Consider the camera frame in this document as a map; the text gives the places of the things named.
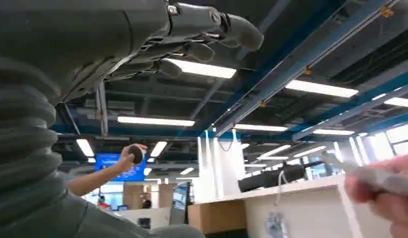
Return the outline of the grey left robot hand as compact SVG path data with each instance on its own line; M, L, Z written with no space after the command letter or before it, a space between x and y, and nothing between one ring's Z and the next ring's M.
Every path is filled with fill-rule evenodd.
M248 20L166 0L0 0L0 238L150 238L152 233L74 195L52 151L55 106L105 78L167 60L210 60L211 43L263 43Z

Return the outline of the person's hand with round object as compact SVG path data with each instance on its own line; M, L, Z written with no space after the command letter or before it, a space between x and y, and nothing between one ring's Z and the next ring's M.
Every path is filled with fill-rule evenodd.
M132 151L140 151L141 156L137 159L136 154ZM147 146L142 144L131 144L124 147L121 151L120 158L115 164L115 168L119 173L124 173L129 171L133 166L139 165L144 158L144 154L147 151Z

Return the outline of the person's hand with card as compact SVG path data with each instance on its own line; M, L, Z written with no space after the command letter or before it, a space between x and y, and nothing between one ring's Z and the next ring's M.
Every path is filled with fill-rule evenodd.
M408 154L371 163L370 166L408 176ZM408 238L408 196L374 192L368 184L353 176L345 177L344 187L353 202L370 203L373 213L391 222L390 233L392 237Z

